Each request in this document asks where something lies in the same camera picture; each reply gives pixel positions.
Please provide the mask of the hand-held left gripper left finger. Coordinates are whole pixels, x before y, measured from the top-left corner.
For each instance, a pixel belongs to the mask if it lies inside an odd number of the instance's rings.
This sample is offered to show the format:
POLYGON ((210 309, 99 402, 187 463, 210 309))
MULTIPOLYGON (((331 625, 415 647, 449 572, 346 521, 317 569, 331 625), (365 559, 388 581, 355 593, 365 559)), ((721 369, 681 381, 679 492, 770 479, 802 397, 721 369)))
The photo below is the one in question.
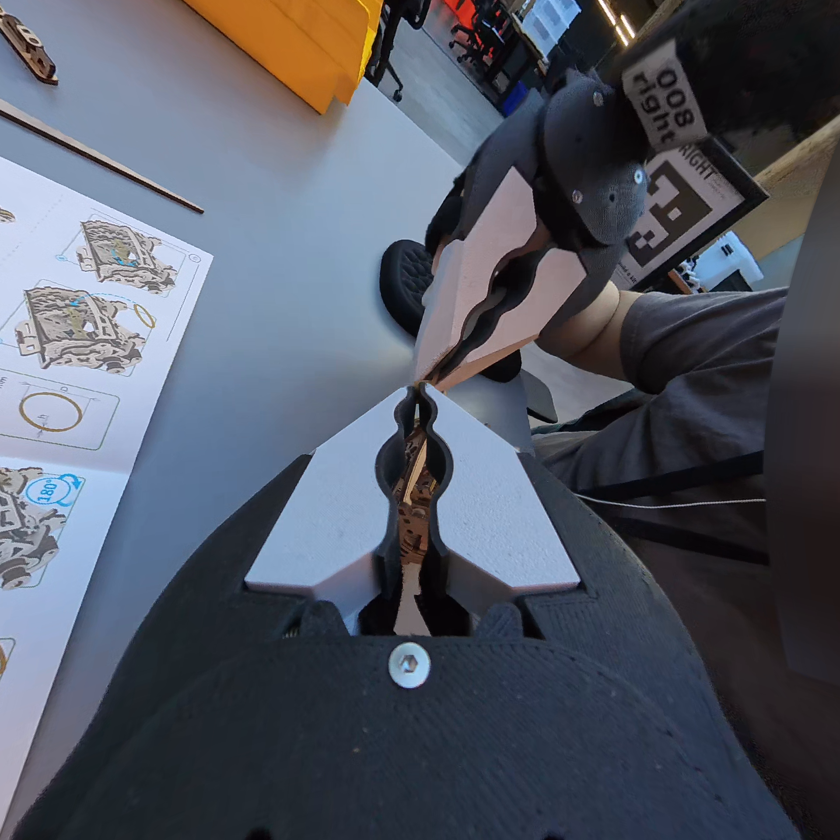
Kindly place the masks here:
POLYGON ((351 635, 381 592, 396 535, 392 488, 404 470, 416 390, 403 387, 318 446, 245 576, 253 592, 334 604, 351 635))

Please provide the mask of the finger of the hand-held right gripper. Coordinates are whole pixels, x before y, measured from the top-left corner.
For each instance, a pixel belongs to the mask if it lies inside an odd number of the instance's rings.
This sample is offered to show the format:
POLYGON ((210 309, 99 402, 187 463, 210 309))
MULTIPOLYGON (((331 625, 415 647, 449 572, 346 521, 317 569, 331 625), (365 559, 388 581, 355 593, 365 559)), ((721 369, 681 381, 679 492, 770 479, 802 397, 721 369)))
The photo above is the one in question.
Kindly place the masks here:
POLYGON ((470 280, 456 246, 429 299, 429 381, 446 391, 533 341, 586 277, 578 255, 544 248, 508 262, 486 284, 470 280))
POLYGON ((440 257, 416 340, 413 373, 415 382, 430 382, 429 299, 434 294, 435 281, 440 277, 442 260, 452 256, 456 246, 465 247, 461 255, 466 257, 467 261, 463 267, 470 280, 482 283, 482 292, 476 295, 476 299, 480 301, 487 294, 487 282, 494 279, 498 264, 510 252, 525 246, 536 229, 537 220, 531 188, 515 168, 510 168, 467 236, 449 243, 440 257))

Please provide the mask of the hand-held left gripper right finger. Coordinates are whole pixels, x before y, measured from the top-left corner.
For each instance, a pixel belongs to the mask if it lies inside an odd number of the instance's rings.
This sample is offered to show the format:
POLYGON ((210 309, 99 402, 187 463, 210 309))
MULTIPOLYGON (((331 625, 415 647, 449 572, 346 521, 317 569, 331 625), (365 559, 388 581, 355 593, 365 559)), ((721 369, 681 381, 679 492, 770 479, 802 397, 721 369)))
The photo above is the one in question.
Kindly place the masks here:
POLYGON ((449 397, 420 385, 425 468, 434 478, 420 611, 432 635, 532 595, 573 592, 581 577, 525 459, 449 397))

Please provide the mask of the wooden mechanical model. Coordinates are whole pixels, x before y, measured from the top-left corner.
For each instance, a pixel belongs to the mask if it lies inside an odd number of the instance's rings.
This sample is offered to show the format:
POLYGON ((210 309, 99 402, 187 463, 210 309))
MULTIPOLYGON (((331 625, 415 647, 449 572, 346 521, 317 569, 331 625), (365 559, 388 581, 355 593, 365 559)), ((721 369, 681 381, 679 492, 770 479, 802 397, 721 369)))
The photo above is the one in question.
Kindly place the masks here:
POLYGON ((428 548, 429 512, 437 482, 427 466, 427 435, 418 417, 406 437, 405 455, 406 469, 394 488, 402 564, 402 593, 394 633, 428 636, 430 631, 417 597, 421 593, 419 574, 428 548))

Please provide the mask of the person's right forearm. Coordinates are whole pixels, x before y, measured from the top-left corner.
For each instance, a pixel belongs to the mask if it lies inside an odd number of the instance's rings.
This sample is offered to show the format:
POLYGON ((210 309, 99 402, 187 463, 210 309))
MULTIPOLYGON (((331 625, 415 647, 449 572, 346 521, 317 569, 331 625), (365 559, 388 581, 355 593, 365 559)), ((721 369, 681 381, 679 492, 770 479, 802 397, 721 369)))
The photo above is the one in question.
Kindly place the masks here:
POLYGON ((785 287, 699 295, 619 291, 546 328, 538 346, 574 367, 655 396, 669 418, 762 422, 788 295, 785 287))

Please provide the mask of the black quilted wrist rest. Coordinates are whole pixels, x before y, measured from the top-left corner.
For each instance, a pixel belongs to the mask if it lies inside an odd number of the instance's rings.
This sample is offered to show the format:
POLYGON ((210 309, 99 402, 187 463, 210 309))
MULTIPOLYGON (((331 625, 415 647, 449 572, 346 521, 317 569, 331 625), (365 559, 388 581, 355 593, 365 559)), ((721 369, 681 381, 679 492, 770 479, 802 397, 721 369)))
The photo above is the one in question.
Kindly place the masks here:
POLYGON ((424 244, 400 239, 384 252, 380 269, 380 293, 389 315, 413 340, 424 317, 423 294, 431 286, 433 256, 424 244))

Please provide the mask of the white plastic crate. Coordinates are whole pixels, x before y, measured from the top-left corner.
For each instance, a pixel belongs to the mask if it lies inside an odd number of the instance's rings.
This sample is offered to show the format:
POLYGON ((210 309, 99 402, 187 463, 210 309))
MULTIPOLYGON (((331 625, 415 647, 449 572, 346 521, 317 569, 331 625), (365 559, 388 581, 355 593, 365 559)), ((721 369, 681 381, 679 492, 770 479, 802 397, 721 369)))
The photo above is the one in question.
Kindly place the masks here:
POLYGON ((733 231, 720 236, 698 256, 679 268, 690 293, 751 291, 763 279, 749 248, 733 231))

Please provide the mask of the person's clothed torso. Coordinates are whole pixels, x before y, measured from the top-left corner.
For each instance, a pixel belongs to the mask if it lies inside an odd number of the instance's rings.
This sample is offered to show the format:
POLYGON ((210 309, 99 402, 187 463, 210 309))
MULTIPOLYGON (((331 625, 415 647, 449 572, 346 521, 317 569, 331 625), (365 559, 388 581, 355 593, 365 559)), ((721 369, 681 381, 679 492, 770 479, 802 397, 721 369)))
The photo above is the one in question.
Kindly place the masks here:
MULTIPOLYGON (((583 491, 760 450, 769 387, 714 381, 624 394, 623 408, 535 435, 537 456, 583 491)), ((789 667, 771 568, 637 537, 629 544, 688 629, 753 765, 804 838, 838 838, 838 686, 789 667)))

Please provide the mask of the white instruction booklet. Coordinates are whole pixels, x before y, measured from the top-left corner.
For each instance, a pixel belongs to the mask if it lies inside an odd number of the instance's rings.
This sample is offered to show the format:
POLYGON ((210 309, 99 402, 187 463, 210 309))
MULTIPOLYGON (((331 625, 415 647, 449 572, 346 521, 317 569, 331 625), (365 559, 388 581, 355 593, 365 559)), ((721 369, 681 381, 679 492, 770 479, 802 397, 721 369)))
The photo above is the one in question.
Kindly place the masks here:
POLYGON ((213 256, 6 159, 1 205, 4 821, 213 256))

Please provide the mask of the yellow plastic bin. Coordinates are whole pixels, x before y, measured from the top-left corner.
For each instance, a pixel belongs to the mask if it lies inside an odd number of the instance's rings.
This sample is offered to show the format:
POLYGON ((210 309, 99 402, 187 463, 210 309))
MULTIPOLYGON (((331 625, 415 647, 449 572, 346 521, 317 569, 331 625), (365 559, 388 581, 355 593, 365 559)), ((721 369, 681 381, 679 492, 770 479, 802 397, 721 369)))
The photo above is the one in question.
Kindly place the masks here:
POLYGON ((371 57, 382 1, 188 1, 207 22, 324 114, 349 105, 371 57))

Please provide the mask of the thin wooden stick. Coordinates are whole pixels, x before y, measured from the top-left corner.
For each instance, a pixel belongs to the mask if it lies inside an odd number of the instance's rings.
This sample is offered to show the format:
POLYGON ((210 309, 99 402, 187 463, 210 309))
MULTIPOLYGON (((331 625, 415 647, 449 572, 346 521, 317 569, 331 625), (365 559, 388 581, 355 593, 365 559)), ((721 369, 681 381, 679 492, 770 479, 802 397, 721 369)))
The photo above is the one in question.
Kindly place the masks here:
POLYGON ((173 191, 168 190, 162 185, 153 182, 151 179, 141 175, 140 173, 131 170, 129 167, 118 163, 117 161, 114 161, 108 156, 96 150, 93 150, 85 144, 80 143, 79 141, 58 131, 57 129, 52 128, 47 123, 27 114, 23 110, 16 108, 11 103, 3 99, 1 100, 1 117, 2 119, 14 123, 17 126, 31 133, 34 133, 39 137, 46 139, 54 144, 57 144, 58 146, 74 154, 77 154, 89 161, 92 161, 93 163, 96 163, 111 172, 117 173, 133 183, 137 183, 141 186, 144 186, 145 188, 153 191, 154 193, 166 197, 168 200, 171 200, 174 203, 186 207, 197 214, 205 213, 203 208, 187 200, 183 196, 180 196, 174 193, 173 191))

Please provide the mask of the small wooden part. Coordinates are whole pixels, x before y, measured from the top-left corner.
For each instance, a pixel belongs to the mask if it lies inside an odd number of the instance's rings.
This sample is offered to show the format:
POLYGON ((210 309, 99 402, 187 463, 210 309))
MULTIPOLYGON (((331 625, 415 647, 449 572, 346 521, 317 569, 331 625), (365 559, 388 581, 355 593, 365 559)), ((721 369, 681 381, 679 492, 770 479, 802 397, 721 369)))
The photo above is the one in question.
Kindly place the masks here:
POLYGON ((57 86, 56 65, 42 40, 16 16, 1 8, 1 34, 16 55, 39 81, 57 86))

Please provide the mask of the wooden beam post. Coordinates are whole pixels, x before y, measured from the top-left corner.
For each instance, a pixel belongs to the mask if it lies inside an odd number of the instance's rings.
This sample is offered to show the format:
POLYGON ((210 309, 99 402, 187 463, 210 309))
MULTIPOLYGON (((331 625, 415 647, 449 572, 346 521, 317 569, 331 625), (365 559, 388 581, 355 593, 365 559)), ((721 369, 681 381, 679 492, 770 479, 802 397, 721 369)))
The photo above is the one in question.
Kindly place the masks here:
POLYGON ((768 165, 754 180, 777 197, 818 193, 839 137, 839 116, 768 165))

